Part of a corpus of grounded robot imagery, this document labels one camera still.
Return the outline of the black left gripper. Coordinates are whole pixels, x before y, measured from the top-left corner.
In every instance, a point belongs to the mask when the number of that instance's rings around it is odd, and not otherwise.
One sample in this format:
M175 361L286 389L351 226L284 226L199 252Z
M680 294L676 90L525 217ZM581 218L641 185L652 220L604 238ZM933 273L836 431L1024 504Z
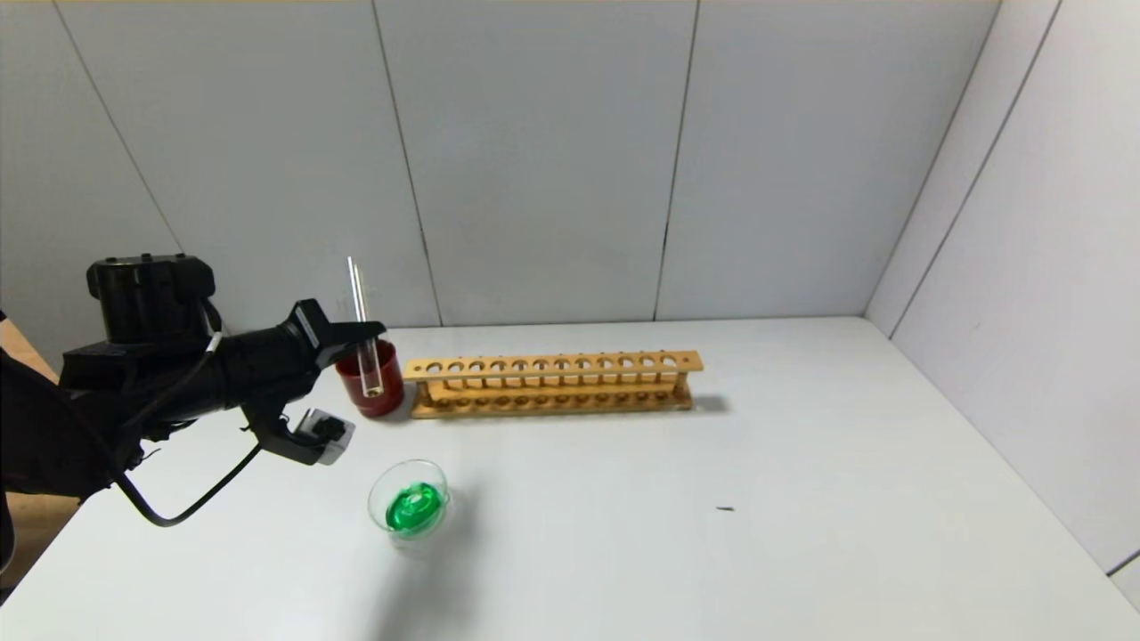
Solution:
M386 333L381 320L329 323L314 299L298 301L271 328L226 336L219 346L223 375L220 409L274 405L306 397L321 370Z

